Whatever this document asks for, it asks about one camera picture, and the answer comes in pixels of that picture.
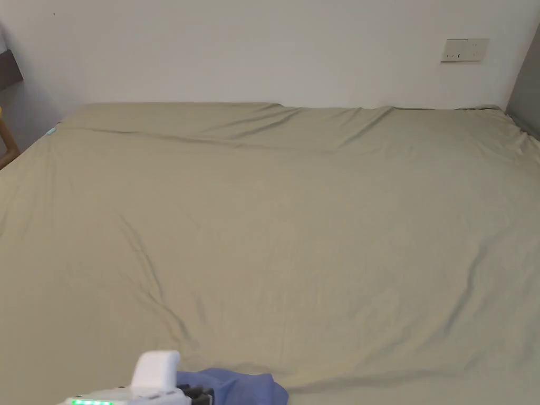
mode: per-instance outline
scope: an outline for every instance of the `white wall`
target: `white wall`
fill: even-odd
[[[96,101],[504,107],[538,0],[0,0],[25,77],[2,94],[28,146]],[[446,38],[488,37],[440,65]]]

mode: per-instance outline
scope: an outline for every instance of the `green led light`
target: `green led light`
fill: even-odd
[[[71,401],[73,405],[114,405],[109,401],[94,401],[94,400],[75,400]]]

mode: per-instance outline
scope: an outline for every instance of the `blue cloth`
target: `blue cloth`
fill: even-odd
[[[219,368],[178,373],[178,384],[214,389],[215,405],[286,405],[289,394],[271,374],[247,375]]]

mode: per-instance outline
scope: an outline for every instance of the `bed sheet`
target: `bed sheet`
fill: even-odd
[[[87,106],[0,172],[2,403],[150,349],[293,405],[537,403],[539,201],[497,110]]]

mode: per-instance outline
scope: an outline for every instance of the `wall outlet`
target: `wall outlet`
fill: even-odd
[[[481,62],[485,56],[489,39],[447,39],[441,62]]]

